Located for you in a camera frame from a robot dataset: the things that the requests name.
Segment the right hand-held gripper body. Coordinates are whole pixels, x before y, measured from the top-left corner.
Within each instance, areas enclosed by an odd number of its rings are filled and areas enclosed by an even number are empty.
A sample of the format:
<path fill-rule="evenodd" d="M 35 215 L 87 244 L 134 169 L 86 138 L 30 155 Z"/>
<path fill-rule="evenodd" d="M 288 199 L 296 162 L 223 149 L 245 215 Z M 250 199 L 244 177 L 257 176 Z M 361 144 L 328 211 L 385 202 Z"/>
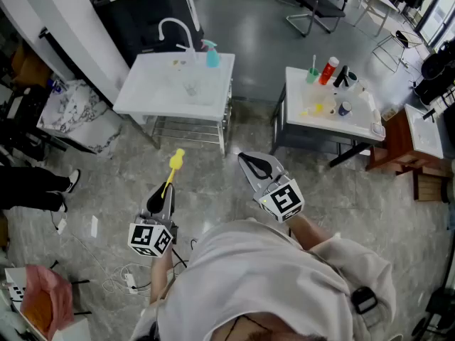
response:
<path fill-rule="evenodd" d="M 304 198 L 295 179 L 285 170 L 271 178 L 253 176 L 253 199 L 278 223 L 284 223 L 304 208 Z"/>

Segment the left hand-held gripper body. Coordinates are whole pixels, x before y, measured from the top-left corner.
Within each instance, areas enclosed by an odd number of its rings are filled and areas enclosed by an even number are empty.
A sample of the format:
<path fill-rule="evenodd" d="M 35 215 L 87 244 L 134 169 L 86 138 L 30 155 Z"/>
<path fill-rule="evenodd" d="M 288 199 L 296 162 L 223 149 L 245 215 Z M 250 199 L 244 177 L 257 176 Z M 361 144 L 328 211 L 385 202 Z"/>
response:
<path fill-rule="evenodd" d="M 173 210 L 155 214 L 142 210 L 129 225 L 127 245 L 140 256 L 161 258 L 177 242 L 178 226 L 172 215 Z"/>

